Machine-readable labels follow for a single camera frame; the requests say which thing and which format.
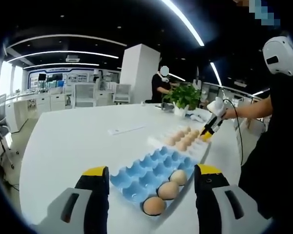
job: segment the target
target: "white table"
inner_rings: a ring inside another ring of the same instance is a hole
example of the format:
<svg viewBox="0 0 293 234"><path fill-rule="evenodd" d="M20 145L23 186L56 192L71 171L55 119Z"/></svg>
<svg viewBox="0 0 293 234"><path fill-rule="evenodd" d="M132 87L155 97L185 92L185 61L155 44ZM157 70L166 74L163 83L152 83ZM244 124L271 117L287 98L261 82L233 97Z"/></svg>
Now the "white table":
<svg viewBox="0 0 293 234"><path fill-rule="evenodd" d="M27 144L20 175L22 214L29 224L39 224L48 205L66 188L74 188L82 173L106 165L110 174L152 150L147 137L170 126L204 124L180 120L152 104L80 108L44 113ZM111 136L109 129L145 125L145 128ZM240 177L238 145L232 121L224 121L213 136L206 163L223 171L230 184ZM109 234L197 233L194 185L177 209L154 230L154 223L129 204L110 184L107 231Z"/></svg>

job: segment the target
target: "green leaves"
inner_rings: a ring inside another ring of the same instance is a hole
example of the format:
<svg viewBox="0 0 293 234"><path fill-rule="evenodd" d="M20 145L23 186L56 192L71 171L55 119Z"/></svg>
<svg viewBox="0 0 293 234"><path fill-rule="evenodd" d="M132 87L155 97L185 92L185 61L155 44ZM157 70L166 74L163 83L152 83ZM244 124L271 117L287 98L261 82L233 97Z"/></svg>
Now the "green leaves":
<svg viewBox="0 0 293 234"><path fill-rule="evenodd" d="M163 97L163 100L169 100L169 102L175 102L178 108L185 108L189 105L192 109L198 104L201 97L201 91L196 90L191 84L180 85L170 90L168 94Z"/></svg>

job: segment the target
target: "egg carton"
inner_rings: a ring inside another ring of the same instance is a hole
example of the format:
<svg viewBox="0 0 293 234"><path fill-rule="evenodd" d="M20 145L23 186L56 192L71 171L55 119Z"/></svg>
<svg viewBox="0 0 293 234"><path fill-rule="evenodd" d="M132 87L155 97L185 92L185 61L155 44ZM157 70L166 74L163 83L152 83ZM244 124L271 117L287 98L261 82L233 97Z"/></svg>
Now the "egg carton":
<svg viewBox="0 0 293 234"><path fill-rule="evenodd" d="M158 196L158 188L169 182L169 177L176 170L183 170L187 174L187 182L184 186L179 186L178 196L181 196L181 191L193 178L194 165L197 163L198 161L193 158L184 156L167 147L162 147L152 154L147 154L143 160L134 161L131 167L121 168L117 175L110 176L110 181L126 200L144 212L143 203L145 200ZM165 211L178 196L173 200L164 200ZM153 220L157 220L162 214L158 216L146 215Z"/></svg>
<svg viewBox="0 0 293 234"><path fill-rule="evenodd" d="M176 134L180 131L184 132L184 136L180 137L180 139L176 139L177 141L175 142L174 145L168 145L167 141L170 138L175 137ZM203 142L202 140L200 140L199 134L193 139L192 142L190 142L190 145L187 145L187 148L185 151L182 151L177 147L177 144L179 142L184 141L185 138L189 137L189 135L192 134L194 131L199 132L197 129L191 129L188 126L177 126L158 136L149 136L147 139L147 142L148 144L154 146L155 148L161 148L165 146L169 149L176 150L185 156L195 158L199 162L201 162L207 151L207 148L210 142Z"/></svg>

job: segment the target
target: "floor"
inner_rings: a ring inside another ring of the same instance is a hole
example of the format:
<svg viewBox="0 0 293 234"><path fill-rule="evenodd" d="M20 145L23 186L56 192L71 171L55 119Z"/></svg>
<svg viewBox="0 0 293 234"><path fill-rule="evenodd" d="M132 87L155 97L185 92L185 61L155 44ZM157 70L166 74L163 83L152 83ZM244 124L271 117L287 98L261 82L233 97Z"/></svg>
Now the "floor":
<svg viewBox="0 0 293 234"><path fill-rule="evenodd" d="M12 144L11 150L18 151L19 154L13 154L12 161L14 164L14 169L11 168L11 164L8 160L3 163L3 168L5 171L5 180L7 180L14 188L6 188L7 194L11 199L11 203L15 207L16 211L21 214L20 206L20 195L19 195L19 180L21 172L21 162L27 146L29 137L38 121L37 114L35 111L30 112L30 118L23 125L22 129L18 133L12 134Z"/></svg>

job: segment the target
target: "white helmet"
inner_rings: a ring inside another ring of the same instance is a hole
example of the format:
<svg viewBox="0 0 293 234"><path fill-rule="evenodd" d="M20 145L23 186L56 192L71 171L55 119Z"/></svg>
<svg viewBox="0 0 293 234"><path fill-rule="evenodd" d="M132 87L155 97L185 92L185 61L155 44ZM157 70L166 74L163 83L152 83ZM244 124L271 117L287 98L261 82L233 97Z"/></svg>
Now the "white helmet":
<svg viewBox="0 0 293 234"><path fill-rule="evenodd" d="M293 76L293 42L289 37L269 39L263 48L265 63L272 74Z"/></svg>

